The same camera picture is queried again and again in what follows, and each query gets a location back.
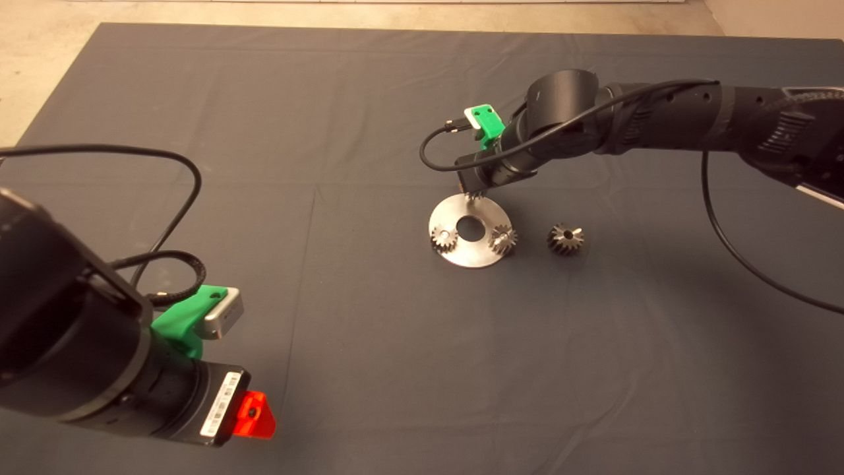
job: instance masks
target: metal gear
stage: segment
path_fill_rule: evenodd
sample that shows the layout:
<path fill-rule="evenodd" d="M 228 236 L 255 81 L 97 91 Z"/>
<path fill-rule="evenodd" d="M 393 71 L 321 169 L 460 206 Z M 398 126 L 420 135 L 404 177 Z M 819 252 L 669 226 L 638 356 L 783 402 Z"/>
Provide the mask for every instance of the metal gear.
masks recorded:
<path fill-rule="evenodd" d="M 475 201 L 478 198 L 483 198 L 486 196 L 486 191 L 475 191 L 472 193 L 464 193 L 466 195 L 466 199 L 469 201 Z"/>
<path fill-rule="evenodd" d="M 430 232 L 430 243 L 439 253 L 447 253 L 457 245 L 457 229 L 435 226 Z"/>
<path fill-rule="evenodd" d="M 516 242 L 519 240 L 519 235 L 512 227 L 502 224 L 492 229 L 490 233 L 490 248 L 499 255 L 506 255 L 510 253 Z"/>
<path fill-rule="evenodd" d="M 583 246 L 583 229 L 560 223 L 548 233 L 548 247 L 560 255 L 574 254 Z"/>

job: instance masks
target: concrete floor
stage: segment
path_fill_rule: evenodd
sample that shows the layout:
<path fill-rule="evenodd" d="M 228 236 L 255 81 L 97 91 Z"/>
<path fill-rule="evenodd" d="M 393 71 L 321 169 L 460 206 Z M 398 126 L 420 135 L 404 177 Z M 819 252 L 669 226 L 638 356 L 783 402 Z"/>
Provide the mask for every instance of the concrete floor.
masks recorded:
<path fill-rule="evenodd" d="M 0 0 L 0 19 L 0 146 L 17 142 L 100 22 L 723 35 L 703 0 L 615 5 Z"/>

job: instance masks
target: table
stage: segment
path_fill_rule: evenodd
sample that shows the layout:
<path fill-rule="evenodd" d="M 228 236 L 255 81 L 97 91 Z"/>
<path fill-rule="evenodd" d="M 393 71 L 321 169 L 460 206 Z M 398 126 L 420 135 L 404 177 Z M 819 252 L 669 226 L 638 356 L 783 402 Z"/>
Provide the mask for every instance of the table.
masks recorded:
<path fill-rule="evenodd" d="M 455 177 L 416 158 L 466 106 L 530 83 L 714 77 L 842 85 L 840 41 L 102 25 L 21 143 L 179 151 L 205 186 L 167 248 L 239 287 L 206 359 L 245 366 L 281 419 L 221 450 L 0 412 L 5 472 L 830 473 L 844 463 L 844 319 L 766 287 L 712 233 L 699 157 L 634 151 L 495 190 L 521 241 L 485 270 L 433 254 Z M 465 137 L 433 147 L 446 158 Z M 715 205 L 750 259 L 841 301 L 841 212 L 713 157 Z M 187 193 L 154 159 L 8 161 L 0 183 L 105 259 L 144 251 Z M 579 256 L 544 246 L 557 221 Z M 149 292 L 189 279 L 150 266 Z"/>

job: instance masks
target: sticker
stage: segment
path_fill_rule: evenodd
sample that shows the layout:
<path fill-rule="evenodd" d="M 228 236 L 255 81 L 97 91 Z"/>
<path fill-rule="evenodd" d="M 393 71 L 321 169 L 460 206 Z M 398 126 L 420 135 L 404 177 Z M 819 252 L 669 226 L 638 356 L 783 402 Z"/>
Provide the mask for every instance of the sticker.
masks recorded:
<path fill-rule="evenodd" d="M 214 398 L 214 405 L 211 406 L 211 411 L 205 418 L 202 430 L 199 434 L 203 437 L 214 437 L 217 435 L 219 425 L 223 422 L 225 411 L 229 408 L 231 398 L 235 395 L 237 383 L 241 382 L 241 374 L 230 371 L 223 379 L 223 384 L 219 387 L 217 397 Z"/>

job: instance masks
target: round metal plate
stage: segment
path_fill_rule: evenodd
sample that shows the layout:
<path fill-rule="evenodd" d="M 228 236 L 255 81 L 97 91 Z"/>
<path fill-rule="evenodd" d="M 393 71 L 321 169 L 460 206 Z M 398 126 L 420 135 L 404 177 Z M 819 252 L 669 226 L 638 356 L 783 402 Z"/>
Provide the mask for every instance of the round metal plate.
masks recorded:
<path fill-rule="evenodd" d="M 465 194 L 455 194 L 442 200 L 430 214 L 428 236 L 437 226 L 456 230 L 457 222 L 464 216 L 472 216 L 483 223 L 484 236 L 478 241 L 467 241 L 458 235 L 454 249 L 440 255 L 452 264 L 474 269 L 498 262 L 503 256 L 490 248 L 490 234 L 496 226 L 512 227 L 512 224 L 504 210 L 485 196 L 470 199 Z"/>

